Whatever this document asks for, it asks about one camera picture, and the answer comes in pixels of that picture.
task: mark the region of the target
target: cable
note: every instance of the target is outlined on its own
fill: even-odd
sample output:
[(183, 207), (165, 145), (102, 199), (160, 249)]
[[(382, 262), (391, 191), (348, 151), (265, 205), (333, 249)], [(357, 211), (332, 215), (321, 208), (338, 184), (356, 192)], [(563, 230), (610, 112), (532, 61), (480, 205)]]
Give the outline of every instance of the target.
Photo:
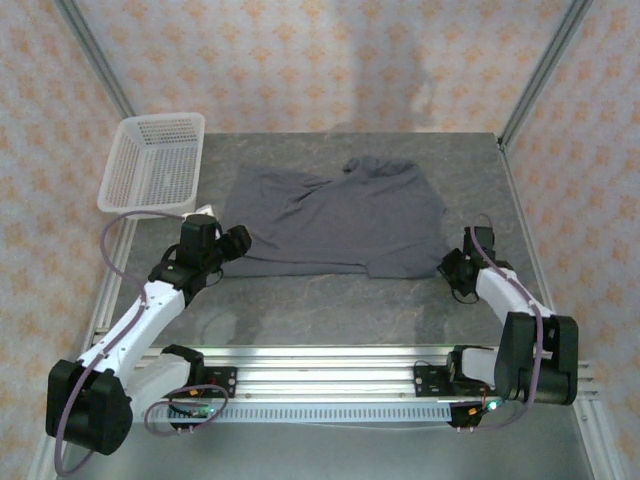
[(478, 303), (480, 301), (480, 297), (478, 297), (478, 294), (475, 292), (473, 294), (476, 297), (476, 299), (473, 302), (463, 302), (457, 297), (456, 291), (453, 288), (451, 288), (451, 296), (456, 302), (461, 303), (462, 305), (473, 305), (474, 303)]
[(158, 217), (166, 217), (166, 218), (173, 218), (176, 220), (183, 220), (183, 217), (180, 215), (172, 215), (170, 213), (162, 213), (162, 212), (153, 212), (149, 210), (133, 210), (131, 212), (118, 215), (109, 223), (107, 223), (107, 225), (105, 225), (104, 229), (102, 230), (102, 234), (100, 236), (100, 252), (102, 253), (102, 258), (104, 262), (107, 264), (107, 267), (109, 267), (109, 269), (111, 269), (111, 271), (113, 271), (120, 278), (122, 278), (125, 281), (131, 282), (138, 287), (138, 290), (140, 291), (140, 306), (138, 307), (138, 310), (136, 311), (131, 321), (113, 338), (111, 342), (109, 342), (104, 347), (102, 352), (96, 355), (93, 361), (85, 367), (84, 372), (82, 372), (82, 374), (80, 375), (80, 378), (78, 378), (78, 381), (76, 382), (73, 389), (71, 390), (71, 394), (69, 395), (69, 398), (67, 399), (67, 403), (65, 404), (64, 409), (62, 410), (62, 415), (60, 416), (60, 423), (58, 424), (58, 429), (56, 430), (56, 443), (55, 443), (53, 460), (54, 460), (56, 473), (60, 477), (68, 477), (76, 473), (87, 463), (87, 461), (89, 461), (89, 458), (93, 454), (93, 451), (90, 451), (80, 461), (80, 463), (78, 463), (75, 467), (73, 467), (70, 470), (65, 470), (62, 464), (63, 463), (62, 443), (64, 441), (64, 431), (67, 428), (67, 423), (69, 421), (69, 416), (71, 414), (71, 409), (73, 408), (73, 404), (78, 398), (78, 395), (80, 395), (80, 390), (82, 390), (82, 386), (84, 385), (84, 382), (87, 380), (91, 372), (93, 372), (93, 369), (96, 367), (96, 365), (98, 365), (98, 363), (100, 363), (102, 359), (107, 358), (109, 355), (109, 352), (113, 349), (113, 347), (115, 347), (117, 343), (125, 335), (127, 335), (127, 333), (131, 331), (131, 329), (136, 325), (136, 323), (138, 323), (138, 320), (140, 320), (140, 317), (142, 317), (142, 313), (144, 312), (144, 308), (147, 304), (147, 292), (144, 289), (144, 284), (134, 276), (128, 273), (125, 273), (122, 270), (120, 270), (118, 267), (116, 267), (115, 264), (109, 258), (109, 254), (107, 253), (106, 237), (107, 237), (107, 234), (109, 233), (109, 230), (111, 229), (111, 227), (113, 227), (113, 225), (118, 223), (120, 220), (130, 217), (132, 215), (155, 215)]
[(487, 405), (487, 393), (489, 393), (489, 385), (485, 383), (483, 390), (484, 392), (482, 393), (482, 408), (486, 407)]
[[(202, 395), (203, 394), (204, 394), (204, 390), (200, 390), (200, 395), (198, 395), (197, 400), (202, 399)], [(180, 415), (185, 415), (187, 417), (193, 417), (194, 416), (193, 412), (189, 412), (187, 410), (182, 410), (182, 409), (176, 407), (175, 404), (174, 405), (169, 405), (169, 410), (171, 410), (172, 412), (175, 412), (175, 413), (179, 413)]]
[(215, 282), (210, 283), (209, 285), (205, 285), (204, 288), (209, 288), (209, 287), (214, 287), (217, 284), (219, 284), (222, 279), (224, 278), (224, 270), (222, 270), (222, 268), (220, 268), (220, 270), (218, 270), (218, 278), (216, 279)]
[[(209, 385), (195, 385), (192, 387), (177, 388), (169, 392), (167, 396), (175, 395), (176, 393), (190, 392), (191, 390), (217, 390), (218, 392), (222, 393), (222, 395), (224, 395), (224, 403), (220, 408), (218, 408), (218, 410), (213, 415), (211, 415), (211, 417), (207, 418), (204, 422), (199, 423), (195, 427), (193, 425), (189, 426), (189, 432), (193, 433), (197, 429), (210, 424), (220, 416), (220, 414), (224, 411), (224, 409), (227, 408), (227, 404), (229, 403), (229, 393), (224, 388), (218, 385), (209, 384)], [(179, 404), (185, 407), (193, 407), (193, 408), (207, 406), (206, 404), (196, 403), (196, 402), (180, 402)], [(151, 428), (151, 424), (149, 423), (149, 414), (154, 408), (159, 407), (161, 405), (168, 405), (168, 406), (174, 405), (174, 400), (160, 400), (159, 402), (156, 402), (153, 405), (151, 405), (147, 409), (147, 411), (144, 413), (144, 428), (146, 428), (149, 433), (151, 433), (152, 435), (155, 435), (156, 437), (172, 437), (174, 435), (180, 435), (182, 433), (181, 428), (178, 428), (177, 430), (168, 430), (164, 432), (161, 432), (160, 430), (156, 430), (155, 428)]]
[[(479, 217), (484, 217), (489, 222), (489, 226), (493, 229), (493, 224), (491, 223), (491, 218), (489, 218), (489, 216), (487, 214), (481, 213), (478, 216)], [(535, 316), (536, 316), (536, 355), (535, 355), (535, 358), (534, 358), (534, 361), (533, 361), (533, 373), (531, 374), (531, 383), (529, 384), (529, 396), (527, 397), (527, 401), (525, 402), (525, 407), (526, 408), (524, 408), (524, 409), (520, 410), (519, 412), (515, 413), (514, 415), (511, 416), (511, 418), (509, 418), (504, 423), (501, 423), (499, 425), (487, 425), (487, 426), (481, 426), (481, 427), (475, 427), (474, 428), (474, 430), (489, 430), (489, 429), (496, 429), (496, 428), (506, 427), (507, 425), (512, 424), (513, 422), (515, 422), (516, 420), (521, 418), (522, 415), (524, 415), (525, 412), (527, 412), (529, 410), (529, 408), (531, 408), (531, 406), (535, 402), (536, 392), (538, 390), (538, 379), (540, 378), (540, 366), (542, 364), (542, 341), (543, 341), (543, 328), (544, 328), (544, 325), (543, 325), (543, 322), (542, 322), (542, 313), (540, 313), (540, 309), (538, 308), (538, 305), (535, 303), (535, 298), (522, 285), (520, 285), (518, 282), (516, 282), (515, 280), (511, 279), (506, 273), (504, 273), (493, 262), (493, 260), (491, 260), (491, 258), (489, 258), (489, 256), (485, 253), (485, 251), (480, 246), (480, 242), (478, 242), (478, 239), (476, 238), (475, 229), (476, 229), (476, 226), (472, 225), (471, 229), (470, 229), (471, 230), (471, 241), (473, 242), (473, 246), (476, 247), (476, 250), (478, 251), (480, 256), (483, 258), (483, 260), (485, 262), (487, 262), (487, 264), (491, 267), (491, 269), (494, 272), (496, 272), (504, 280), (509, 282), (518, 291), (518, 293), (522, 296), (522, 298), (524, 298), (527, 302), (529, 302), (529, 304), (531, 305), (531, 309), (533, 310), (533, 312), (535, 313)]]

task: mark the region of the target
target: table surface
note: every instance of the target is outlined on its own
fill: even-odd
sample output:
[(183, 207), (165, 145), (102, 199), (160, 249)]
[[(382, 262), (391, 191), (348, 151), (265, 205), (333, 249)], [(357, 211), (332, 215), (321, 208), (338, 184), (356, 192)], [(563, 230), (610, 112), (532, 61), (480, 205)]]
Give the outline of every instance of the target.
[[(489, 214), (498, 258), (509, 261), (523, 284), (539, 297), (506, 171), (491, 134), (208, 134), (197, 204), (212, 204), (222, 217), (242, 162), (337, 177), (350, 158), (362, 155), (411, 159), (422, 168), (446, 205), (442, 230), (451, 248), (462, 246), (464, 227), (479, 213)], [(177, 242), (179, 231), (172, 220), (139, 221), (127, 273), (146, 278), (164, 250)], [(123, 284), (114, 318), (126, 311), (134, 296), (135, 290)], [(225, 278), (201, 292), (162, 332), (157, 344), (498, 344), (501, 331), (488, 305), (457, 303), (439, 276)]]
[[(502, 422), (513, 406), (496, 411)], [(535, 405), (504, 429), (456, 434), (449, 426), (218, 424), (157, 438), (135, 425), (113, 455), (94, 455), (74, 478), (519, 479), (592, 478), (571, 408)], [(68, 465), (85, 454), (72, 446)]]

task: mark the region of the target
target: white basket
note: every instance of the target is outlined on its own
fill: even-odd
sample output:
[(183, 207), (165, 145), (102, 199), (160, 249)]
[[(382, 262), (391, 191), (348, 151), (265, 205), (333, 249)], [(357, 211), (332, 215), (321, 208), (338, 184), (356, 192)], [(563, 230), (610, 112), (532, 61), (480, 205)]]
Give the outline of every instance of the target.
[(203, 141), (204, 116), (199, 113), (122, 120), (102, 177), (98, 208), (110, 213), (194, 211)]

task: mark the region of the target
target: gray shirt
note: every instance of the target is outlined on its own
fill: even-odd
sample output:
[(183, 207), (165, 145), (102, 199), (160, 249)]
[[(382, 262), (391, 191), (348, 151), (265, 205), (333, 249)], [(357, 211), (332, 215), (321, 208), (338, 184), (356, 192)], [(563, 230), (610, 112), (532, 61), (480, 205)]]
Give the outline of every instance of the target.
[(444, 204), (412, 161), (354, 158), (340, 178), (242, 165), (223, 226), (245, 225), (253, 244), (226, 276), (368, 273), (435, 275), (447, 248)]

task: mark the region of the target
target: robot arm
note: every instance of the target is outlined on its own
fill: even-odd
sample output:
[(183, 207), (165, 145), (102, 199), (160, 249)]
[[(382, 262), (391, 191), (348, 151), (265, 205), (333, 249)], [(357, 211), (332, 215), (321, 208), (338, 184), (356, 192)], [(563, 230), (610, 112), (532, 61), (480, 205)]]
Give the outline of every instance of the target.
[(536, 342), (536, 313), (542, 317), (544, 356), (537, 382), (536, 402), (569, 405), (577, 394), (578, 326), (571, 317), (559, 316), (529, 294), (513, 268), (495, 261), (493, 230), (474, 227), (476, 238), (497, 267), (487, 264), (465, 229), (463, 251), (455, 249), (438, 270), (452, 289), (475, 293), (486, 301), (503, 324), (497, 351), (459, 345), (449, 354), (451, 379), (478, 380), (496, 390), (503, 400), (526, 402), (529, 397)]
[[(243, 256), (250, 246), (251, 237), (243, 226), (223, 234), (212, 215), (186, 217), (180, 243), (165, 252), (149, 275), (142, 313), (142, 299), (138, 298), (105, 338), (77, 362), (60, 360), (49, 373), (47, 434), (56, 436), (81, 375), (86, 380), (73, 402), (63, 438), (104, 455), (122, 444), (134, 415), (194, 380), (203, 366), (202, 356), (184, 347), (168, 347), (153, 364), (135, 372), (134, 368), (160, 332), (206, 286), (207, 277), (219, 272), (223, 262)], [(129, 330), (120, 338), (125, 329)], [(107, 351), (116, 338), (120, 340)], [(93, 368), (87, 374), (89, 365)]]

